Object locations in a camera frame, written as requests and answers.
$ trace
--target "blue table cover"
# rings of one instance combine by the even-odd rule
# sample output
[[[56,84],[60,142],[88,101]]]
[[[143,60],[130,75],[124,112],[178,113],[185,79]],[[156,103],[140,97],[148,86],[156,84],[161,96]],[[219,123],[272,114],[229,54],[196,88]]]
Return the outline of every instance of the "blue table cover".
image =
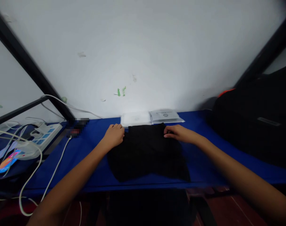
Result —
[[[225,153],[245,165],[257,175],[271,184],[286,183],[286,169],[262,162],[250,156],[222,139],[206,123],[205,117],[209,110],[181,112],[179,116],[185,120],[182,126],[205,137]],[[120,118],[90,120],[79,138],[70,140],[62,161],[50,185],[53,188],[74,166],[76,166],[103,138],[110,124],[120,123]],[[60,159],[68,138],[63,138],[42,166],[27,184],[23,195],[34,196],[44,193],[54,169]],[[113,176],[105,156],[82,191],[108,191],[145,188],[192,188],[227,185],[227,181],[210,162],[204,153],[192,144],[182,143],[183,155],[187,160],[191,182],[171,179],[150,174],[127,182],[118,182]]]

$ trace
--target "black cloth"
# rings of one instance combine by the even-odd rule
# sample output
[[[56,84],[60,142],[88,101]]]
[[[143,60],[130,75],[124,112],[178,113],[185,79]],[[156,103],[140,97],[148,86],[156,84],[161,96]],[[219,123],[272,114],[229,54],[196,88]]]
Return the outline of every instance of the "black cloth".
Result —
[[[190,181],[181,144],[164,138],[165,124],[130,126],[123,142],[108,154],[108,164],[115,178],[127,181],[155,173]]]

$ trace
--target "cord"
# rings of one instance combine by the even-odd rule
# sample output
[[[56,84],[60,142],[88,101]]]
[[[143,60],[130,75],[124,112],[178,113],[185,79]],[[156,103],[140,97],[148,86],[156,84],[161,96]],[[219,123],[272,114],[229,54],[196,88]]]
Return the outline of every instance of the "cord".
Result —
[[[14,129],[14,130],[15,130],[15,129],[19,129],[19,128],[20,128],[20,127],[19,127],[19,128],[12,128],[12,127],[10,127],[10,126],[7,124],[7,122],[5,122],[4,124],[5,124],[9,129]]]
[[[38,204],[33,199],[31,199],[31,198],[27,198],[27,199],[29,199],[32,203],[34,203],[35,206],[38,206]]]
[[[31,118],[34,118],[34,117],[25,117],[25,120],[32,120]],[[45,124],[47,124],[46,121],[44,121],[44,120],[41,119],[41,118],[34,118],[34,119],[40,119],[40,120],[42,120]]]
[[[25,132],[25,130],[26,130],[27,127],[28,127],[28,126],[25,126],[25,127],[22,129],[22,131],[20,132],[20,136],[21,136],[21,137],[23,136],[23,134],[24,134],[24,132]],[[9,170],[10,170],[10,168],[11,168],[12,161],[13,161],[13,159],[14,159],[14,157],[15,157],[15,152],[16,152],[16,147],[14,148],[13,156],[12,156],[12,158],[11,158],[11,160],[10,160],[9,168],[8,168],[7,172],[5,173],[5,175],[4,175],[3,177],[5,177],[5,176],[8,174],[8,172],[9,172]]]
[[[16,135],[16,134],[18,134],[18,132],[23,128],[23,127],[25,127],[25,126],[28,126],[28,125],[31,125],[31,124],[26,124],[26,125],[23,125],[23,126],[21,126],[21,127],[19,127],[18,128],[18,130],[16,130],[15,131],[15,133],[14,133],[14,135]],[[6,156],[7,156],[7,153],[8,153],[8,151],[9,151],[9,149],[10,149],[10,147],[11,147],[11,145],[12,145],[12,140],[14,140],[13,139],[13,136],[11,137],[11,138],[9,138],[11,141],[9,141],[9,143],[7,144],[7,150],[6,150],[6,152],[4,153],[4,154],[2,154],[2,162],[5,160],[5,158],[6,158]]]
[[[62,119],[64,119],[64,120],[65,120],[65,118],[64,118],[64,117],[60,116],[60,115],[59,115],[59,114],[57,114],[56,112],[54,112],[54,111],[52,111],[51,109],[47,108],[43,103],[41,103],[41,105],[42,105],[45,109],[49,110],[49,111],[50,111],[50,112],[52,112],[53,114],[55,114],[55,115],[57,115],[58,117],[60,117],[60,118],[62,118]]]
[[[41,103],[41,105],[42,105],[45,109],[49,110],[50,112],[52,112],[52,113],[55,114],[56,116],[58,116],[58,117],[60,117],[60,118],[63,119],[63,121],[59,122],[58,124],[61,124],[61,123],[63,123],[63,122],[66,120],[64,117],[58,115],[56,112],[54,112],[54,111],[52,111],[51,109],[47,108],[43,103]]]
[[[2,156],[7,155],[7,151],[9,150],[9,148],[10,148],[10,146],[11,146],[11,144],[12,144],[11,140],[13,140],[13,136],[12,136],[11,138],[8,138],[8,139],[10,139],[10,141],[9,141],[8,144],[6,145],[5,148],[7,148],[7,149],[6,149],[6,151],[4,150],[5,153],[3,153]]]
[[[81,225],[81,217],[82,217],[82,206],[81,206],[81,202],[79,201],[80,204],[80,223],[79,226]]]
[[[15,135],[15,134],[8,133],[8,132],[4,132],[4,131],[1,131],[1,130],[0,130],[0,132],[5,133],[5,134],[8,134],[8,135],[12,135],[13,137],[17,137],[17,138],[19,138],[19,139],[21,139],[21,140],[23,140],[23,141],[27,141],[26,139],[24,139],[24,138],[22,138],[22,137],[20,137],[20,136],[17,136],[17,135]],[[33,213],[26,213],[26,212],[24,211],[23,206],[22,206],[22,204],[21,204],[22,193],[23,193],[23,190],[24,190],[25,186],[27,185],[27,183],[29,182],[29,180],[33,177],[34,173],[35,173],[36,170],[39,168],[39,166],[40,166],[40,164],[41,164],[41,161],[42,161],[42,151],[41,151],[41,149],[40,149],[36,144],[34,144],[33,142],[30,142],[30,144],[33,145],[34,147],[36,147],[36,148],[39,150],[39,152],[40,152],[40,160],[39,160],[39,163],[38,163],[36,169],[33,171],[33,173],[31,174],[31,176],[29,177],[29,179],[25,182],[25,184],[23,185],[23,187],[21,188],[20,193],[19,193],[19,198],[18,198],[19,208],[20,208],[21,213],[22,213],[24,216],[27,216],[27,217],[31,216]]]
[[[45,94],[45,95],[42,95],[41,97],[44,97],[44,96],[53,97],[53,98],[55,98],[56,100],[58,100],[59,102],[63,103],[64,105],[66,105],[66,106],[68,106],[68,107],[70,107],[70,108],[73,108],[73,109],[76,109],[76,110],[79,110],[79,111],[83,111],[83,112],[87,112],[87,113],[91,113],[92,115],[95,115],[95,116],[97,116],[98,118],[103,118],[103,117],[101,117],[101,116],[99,116],[99,115],[94,114],[93,112],[86,111],[86,110],[82,110],[82,109],[78,109],[78,108],[74,108],[74,107],[72,107],[72,106],[70,106],[70,105],[67,105],[65,102],[63,102],[62,100],[60,100],[60,99],[58,99],[57,97],[54,97],[54,96],[52,96],[52,95]]]
[[[50,179],[50,182],[49,182],[49,184],[48,184],[48,186],[47,186],[47,188],[46,188],[46,190],[45,190],[45,193],[43,193],[43,196],[42,196],[41,202],[43,201],[43,199],[44,199],[44,197],[45,197],[45,195],[46,195],[46,193],[47,193],[47,190],[48,190],[48,188],[49,188],[49,186],[50,186],[50,184],[51,184],[51,182],[52,182],[52,180],[53,180],[53,177],[54,177],[54,175],[55,175],[55,173],[56,173],[56,170],[57,170],[57,168],[58,168],[58,166],[59,166],[59,163],[61,162],[61,159],[62,159],[62,157],[63,157],[64,151],[65,151],[65,148],[66,148],[66,146],[67,146],[68,142],[69,142],[71,139],[72,139],[72,138],[70,137],[70,138],[68,139],[68,141],[66,142],[65,146],[64,146],[64,149],[63,149],[63,151],[62,151],[62,154],[61,154],[60,160],[59,160],[59,162],[57,163],[57,166],[56,166],[56,168],[55,168],[55,170],[54,170],[54,173],[53,173],[53,175],[52,175],[52,177],[51,177],[51,179]]]

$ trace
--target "white cable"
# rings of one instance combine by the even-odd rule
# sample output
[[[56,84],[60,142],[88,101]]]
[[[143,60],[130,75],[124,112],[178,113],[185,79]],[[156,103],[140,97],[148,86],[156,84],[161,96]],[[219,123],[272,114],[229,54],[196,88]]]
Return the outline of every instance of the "white cable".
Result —
[[[27,199],[29,199],[32,203],[34,203],[35,206],[38,206],[38,204],[33,199],[31,199],[31,198],[27,198]]]
[[[55,175],[55,173],[56,173],[56,170],[57,170],[57,168],[58,168],[58,166],[59,166],[59,163],[61,162],[61,159],[62,159],[62,157],[63,157],[64,151],[65,151],[65,148],[66,148],[66,146],[67,146],[68,142],[69,142],[71,139],[72,139],[72,138],[70,137],[70,138],[68,139],[68,141],[66,142],[65,146],[64,146],[64,149],[63,149],[63,151],[62,151],[62,154],[61,154],[60,160],[59,160],[59,162],[57,163],[57,166],[56,166],[56,168],[55,168],[55,170],[54,170],[54,173],[53,173],[53,175],[52,175],[52,177],[51,177],[51,179],[50,179],[50,182],[49,182],[49,184],[48,184],[48,186],[47,186],[47,188],[46,188],[46,190],[45,190],[45,193],[43,193],[43,196],[42,196],[41,202],[43,201],[43,199],[44,199],[44,197],[45,197],[45,195],[46,195],[46,193],[47,193],[47,190],[48,190],[48,188],[49,188],[49,186],[50,186],[50,184],[51,184],[51,182],[52,182],[52,180],[53,180],[53,177],[54,177],[54,175]]]
[[[5,133],[5,134],[8,134],[8,135],[11,135],[11,136],[14,136],[14,137],[17,137],[17,138],[19,138],[19,139],[21,139],[21,140],[23,140],[23,141],[27,141],[26,139],[24,139],[24,138],[22,138],[22,137],[20,137],[20,136],[17,136],[17,135],[15,135],[15,134],[8,133],[8,132],[4,132],[4,131],[1,131],[1,130],[0,130],[0,132]],[[34,144],[33,142],[30,142],[30,144],[33,145],[34,147],[36,147],[36,148],[39,150],[39,152],[40,152],[40,160],[39,160],[38,166],[37,166],[36,169],[33,171],[33,173],[31,174],[31,176],[29,177],[29,179],[25,182],[25,184],[23,185],[23,187],[21,188],[20,193],[19,193],[18,202],[19,202],[20,211],[21,211],[21,213],[22,213],[24,216],[27,216],[27,217],[31,216],[32,213],[26,213],[26,212],[24,211],[23,206],[22,206],[22,204],[21,204],[21,195],[22,195],[22,193],[23,193],[23,190],[24,190],[25,186],[27,185],[27,183],[29,182],[29,180],[33,177],[34,173],[35,173],[36,170],[39,168],[39,166],[40,166],[40,164],[41,164],[41,161],[42,161],[42,151],[41,151],[41,149],[40,149],[36,144]]]
[[[9,129],[14,129],[15,130],[15,128],[12,128],[12,127],[10,127],[8,124],[7,124],[7,122],[4,122],[4,124],[9,128]]]
[[[24,134],[24,132],[25,132],[25,130],[26,130],[27,127],[28,127],[28,126],[25,126],[25,127],[22,129],[22,131],[20,132],[20,136],[21,136],[21,137],[23,136],[23,134]],[[15,152],[16,152],[16,147],[14,148],[13,156],[12,156],[12,158],[11,158],[11,160],[10,160],[9,168],[8,168],[7,172],[5,173],[5,175],[4,175],[3,177],[5,177],[5,176],[8,174],[8,172],[9,172],[9,170],[10,170],[10,168],[11,168],[12,161],[13,161],[13,159],[14,159],[14,157],[15,157]]]
[[[86,111],[86,110],[82,110],[82,109],[78,109],[78,108],[74,108],[74,107],[72,107],[72,106],[70,106],[70,105],[67,105],[65,102],[63,102],[62,100],[60,100],[60,99],[58,99],[57,97],[54,97],[54,96],[52,96],[52,95],[45,94],[45,95],[42,95],[41,97],[44,97],[44,96],[53,97],[53,98],[55,98],[56,100],[58,100],[59,102],[63,103],[64,105],[66,105],[66,106],[68,106],[68,107],[70,107],[70,108],[73,108],[73,109],[76,109],[76,110],[79,110],[79,111],[83,111],[83,112],[87,112],[87,113],[91,113],[92,115],[95,115],[95,116],[97,116],[97,117],[99,117],[99,118],[103,118],[103,117],[101,117],[101,116],[99,116],[99,115],[94,114],[93,112]]]
[[[42,105],[45,109],[49,110],[50,112],[52,112],[52,113],[55,114],[56,116],[58,116],[58,117],[60,117],[60,118],[63,119],[63,121],[59,122],[58,124],[61,124],[61,123],[63,123],[63,122],[66,120],[64,117],[60,116],[60,115],[57,114],[56,112],[54,112],[54,111],[52,111],[51,109],[47,108],[43,103],[41,103],[41,105]]]
[[[33,119],[40,119],[43,120],[41,118],[34,118],[34,117],[25,117],[25,120],[32,120],[32,121],[37,121],[37,120],[33,120]]]
[[[9,148],[8,145],[10,144],[10,141],[8,142],[8,144],[6,145],[6,147],[4,148],[4,151],[3,151],[3,154],[1,155],[2,157],[5,155],[5,157],[7,156],[7,149]]]
[[[60,117],[60,118],[62,118],[62,119],[65,120],[64,117],[62,117],[62,116],[60,116],[59,114],[57,114],[56,112],[52,111],[51,109],[49,109],[48,107],[46,107],[43,103],[41,103],[41,105],[42,105],[45,109],[49,110],[49,111],[52,112],[53,114],[55,114],[55,115],[57,115],[58,117]]]
[[[82,206],[81,206],[81,202],[79,202],[80,204],[80,223],[79,223],[79,226],[81,225],[81,217],[82,217]]]

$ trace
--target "person's right hand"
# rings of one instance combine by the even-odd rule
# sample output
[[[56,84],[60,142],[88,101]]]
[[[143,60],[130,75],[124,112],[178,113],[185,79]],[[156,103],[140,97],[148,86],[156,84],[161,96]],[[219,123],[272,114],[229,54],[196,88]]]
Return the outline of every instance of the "person's right hand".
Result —
[[[192,143],[196,144],[196,142],[202,138],[201,135],[198,133],[186,129],[185,127],[181,125],[175,125],[175,126],[166,126],[164,129],[164,137],[165,138],[174,138],[178,141],[182,141],[185,143]]]

